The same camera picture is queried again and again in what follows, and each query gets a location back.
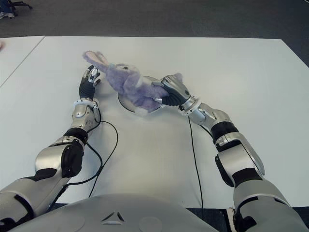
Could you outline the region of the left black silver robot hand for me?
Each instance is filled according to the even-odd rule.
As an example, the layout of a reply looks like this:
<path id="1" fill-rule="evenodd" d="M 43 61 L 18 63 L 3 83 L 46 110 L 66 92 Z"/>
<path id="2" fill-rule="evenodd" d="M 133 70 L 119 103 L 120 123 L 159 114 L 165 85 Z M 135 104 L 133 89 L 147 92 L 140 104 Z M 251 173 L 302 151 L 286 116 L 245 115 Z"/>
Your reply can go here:
<path id="1" fill-rule="evenodd" d="M 96 86 L 101 82 L 100 72 L 93 65 L 89 66 L 81 79 L 79 85 L 79 97 L 93 100 Z"/>

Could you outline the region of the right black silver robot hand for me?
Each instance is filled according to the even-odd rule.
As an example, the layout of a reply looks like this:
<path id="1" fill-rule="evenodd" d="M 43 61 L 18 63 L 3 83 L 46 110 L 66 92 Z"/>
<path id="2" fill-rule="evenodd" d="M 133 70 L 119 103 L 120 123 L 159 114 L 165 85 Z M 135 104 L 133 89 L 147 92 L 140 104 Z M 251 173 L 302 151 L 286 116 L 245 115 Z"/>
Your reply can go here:
<path id="1" fill-rule="evenodd" d="M 183 76 L 181 73 L 167 75 L 160 80 L 152 82 L 152 85 L 161 87 L 167 92 L 163 97 L 154 98 L 156 102 L 163 105 L 180 106 L 191 97 L 189 90 L 183 84 Z"/>

